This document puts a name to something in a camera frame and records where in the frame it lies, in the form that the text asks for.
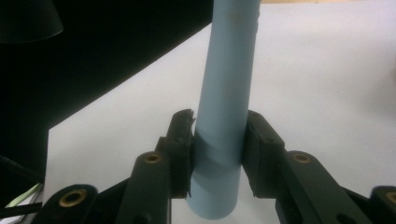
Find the light blue tube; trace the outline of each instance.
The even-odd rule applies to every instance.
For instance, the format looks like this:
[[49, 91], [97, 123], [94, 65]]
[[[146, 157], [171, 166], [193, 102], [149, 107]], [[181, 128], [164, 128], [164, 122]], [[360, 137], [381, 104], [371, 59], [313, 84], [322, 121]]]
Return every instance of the light blue tube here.
[[260, 0], [215, 0], [188, 204], [207, 219], [236, 206]]

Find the black cable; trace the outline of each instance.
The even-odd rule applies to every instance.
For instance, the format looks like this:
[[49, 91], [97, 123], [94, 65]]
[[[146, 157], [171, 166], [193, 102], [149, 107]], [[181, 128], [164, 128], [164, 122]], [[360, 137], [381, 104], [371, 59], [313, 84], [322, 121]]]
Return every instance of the black cable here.
[[1, 208], [0, 218], [24, 216], [40, 211], [43, 203], [30, 203], [15, 207]]
[[9, 171], [15, 173], [16, 175], [23, 176], [23, 177], [30, 179], [38, 184], [44, 185], [44, 179], [45, 179], [44, 176], [42, 176], [36, 172], [33, 172], [33, 171], [23, 167], [19, 163], [12, 161], [9, 158], [4, 157], [2, 155], [0, 155], [0, 165], [5, 167]]

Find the black background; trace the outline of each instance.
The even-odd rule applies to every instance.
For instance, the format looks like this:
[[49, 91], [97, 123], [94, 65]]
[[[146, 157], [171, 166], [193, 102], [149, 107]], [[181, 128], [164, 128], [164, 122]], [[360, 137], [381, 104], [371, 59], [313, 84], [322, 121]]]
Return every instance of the black background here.
[[[0, 45], [0, 154], [42, 175], [48, 130], [211, 21], [213, 0], [54, 0], [64, 31]], [[33, 182], [0, 168], [0, 206]]]

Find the white table surface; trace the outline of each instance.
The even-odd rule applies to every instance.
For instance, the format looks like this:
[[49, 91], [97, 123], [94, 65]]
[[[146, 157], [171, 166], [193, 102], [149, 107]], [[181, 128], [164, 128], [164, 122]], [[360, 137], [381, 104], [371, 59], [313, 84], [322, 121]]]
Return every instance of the white table surface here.
[[[316, 156], [338, 183], [369, 196], [396, 186], [396, 1], [262, 5], [249, 108], [287, 150]], [[99, 191], [127, 178], [172, 115], [198, 109], [210, 25], [49, 131], [44, 200], [73, 184]], [[173, 223], [279, 223], [252, 197], [218, 221], [173, 200]]]

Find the screw hole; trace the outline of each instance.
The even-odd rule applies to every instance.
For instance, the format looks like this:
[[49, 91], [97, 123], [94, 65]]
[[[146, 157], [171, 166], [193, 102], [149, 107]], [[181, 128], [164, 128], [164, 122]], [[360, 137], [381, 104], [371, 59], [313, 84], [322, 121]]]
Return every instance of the screw hole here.
[[160, 160], [161, 160], [161, 157], [156, 154], [150, 154], [145, 158], [145, 161], [148, 163], [156, 163], [156, 162], [159, 162]]
[[356, 224], [356, 221], [353, 218], [344, 214], [338, 214], [337, 220], [341, 224]]
[[386, 196], [391, 202], [396, 203], [396, 192], [388, 192]]
[[73, 207], [87, 197], [87, 190], [85, 189], [73, 189], [66, 193], [62, 198], [59, 200], [59, 205], [61, 207]]
[[303, 155], [303, 154], [294, 154], [293, 158], [295, 161], [300, 162], [300, 163], [309, 163], [311, 162], [311, 159], [309, 157]]

